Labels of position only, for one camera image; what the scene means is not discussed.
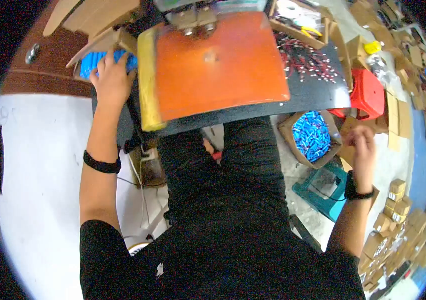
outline black wristband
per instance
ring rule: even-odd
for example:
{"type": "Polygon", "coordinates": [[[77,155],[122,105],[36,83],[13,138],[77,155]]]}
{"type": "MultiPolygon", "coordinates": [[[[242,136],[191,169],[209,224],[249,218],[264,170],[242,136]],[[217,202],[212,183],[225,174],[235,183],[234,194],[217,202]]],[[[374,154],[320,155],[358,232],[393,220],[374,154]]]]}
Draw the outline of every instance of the black wristband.
{"type": "Polygon", "coordinates": [[[371,191],[368,194],[358,194],[356,191],[356,185],[353,180],[353,171],[349,171],[346,177],[346,188],[344,189],[344,197],[348,200],[360,200],[368,199],[373,197],[374,192],[371,191]]]}
{"type": "Polygon", "coordinates": [[[118,156],[118,159],[116,159],[115,163],[113,163],[113,164],[112,163],[105,163],[105,162],[102,162],[102,161],[95,160],[85,150],[85,153],[83,155],[83,161],[85,162],[85,164],[89,165],[90,167],[92,167],[96,171],[100,171],[102,173],[107,173],[107,174],[116,173],[116,174],[118,174],[121,170],[121,160],[120,160],[119,156],[118,156]]]}

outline white logo on shirt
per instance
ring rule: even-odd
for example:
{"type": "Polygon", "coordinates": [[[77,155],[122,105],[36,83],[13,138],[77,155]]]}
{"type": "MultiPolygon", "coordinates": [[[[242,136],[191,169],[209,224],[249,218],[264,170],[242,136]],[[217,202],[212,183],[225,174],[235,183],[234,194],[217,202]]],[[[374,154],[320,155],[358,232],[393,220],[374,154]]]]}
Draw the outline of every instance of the white logo on shirt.
{"type": "Polygon", "coordinates": [[[156,270],[158,270],[157,272],[156,272],[156,279],[158,279],[158,278],[160,278],[160,276],[161,275],[163,275],[163,263],[161,263],[161,264],[159,264],[157,267],[156,267],[156,270]]]}

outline teal plastic stool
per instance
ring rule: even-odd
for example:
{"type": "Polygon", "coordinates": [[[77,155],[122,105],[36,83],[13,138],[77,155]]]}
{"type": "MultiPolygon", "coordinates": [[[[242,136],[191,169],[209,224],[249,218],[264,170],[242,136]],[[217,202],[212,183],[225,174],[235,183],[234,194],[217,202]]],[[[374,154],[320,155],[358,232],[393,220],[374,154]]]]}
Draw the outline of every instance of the teal plastic stool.
{"type": "Polygon", "coordinates": [[[346,177],[347,173],[345,171],[337,167],[334,163],[328,162],[322,168],[318,170],[312,170],[304,183],[295,183],[293,185],[293,191],[306,202],[308,202],[308,204],[315,208],[318,212],[322,213],[331,221],[336,222],[346,202],[344,197],[346,177]],[[321,173],[325,170],[330,171],[335,175],[335,183],[337,185],[329,199],[323,199],[318,194],[308,189],[308,186],[319,176],[321,176],[321,173]]]}

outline box of blue batteries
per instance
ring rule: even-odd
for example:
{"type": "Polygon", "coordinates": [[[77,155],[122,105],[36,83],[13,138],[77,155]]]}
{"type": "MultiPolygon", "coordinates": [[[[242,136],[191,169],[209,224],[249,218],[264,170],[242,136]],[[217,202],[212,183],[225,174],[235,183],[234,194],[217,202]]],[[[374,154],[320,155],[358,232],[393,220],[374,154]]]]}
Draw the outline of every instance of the box of blue batteries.
{"type": "Polygon", "coordinates": [[[278,130],[298,162],[319,169],[329,162],[342,146],[341,135],[327,110],[296,112],[278,130]]]}

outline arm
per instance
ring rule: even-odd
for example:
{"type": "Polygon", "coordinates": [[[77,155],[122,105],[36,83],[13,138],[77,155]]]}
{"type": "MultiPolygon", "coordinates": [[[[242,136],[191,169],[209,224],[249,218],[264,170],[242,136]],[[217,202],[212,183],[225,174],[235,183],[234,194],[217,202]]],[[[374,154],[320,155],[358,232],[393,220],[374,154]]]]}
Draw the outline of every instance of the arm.
{"type": "MultiPolygon", "coordinates": [[[[126,75],[127,57],[125,53],[115,63],[113,51],[108,51],[90,75],[96,88],[98,106],[86,151],[97,161],[114,163],[118,158],[116,130],[121,109],[129,97],[136,75],[134,71],[126,75]]],[[[101,220],[120,231],[116,214],[116,181],[116,174],[105,174],[83,163],[79,187],[80,224],[93,219],[101,220]]]]}
{"type": "MultiPolygon", "coordinates": [[[[373,137],[371,129],[360,125],[350,132],[345,141],[347,145],[355,147],[353,172],[356,191],[359,194],[367,194],[373,190],[376,154],[373,137]]],[[[370,207],[371,199],[346,200],[331,232],[328,250],[346,251],[360,257],[370,207]]]]}

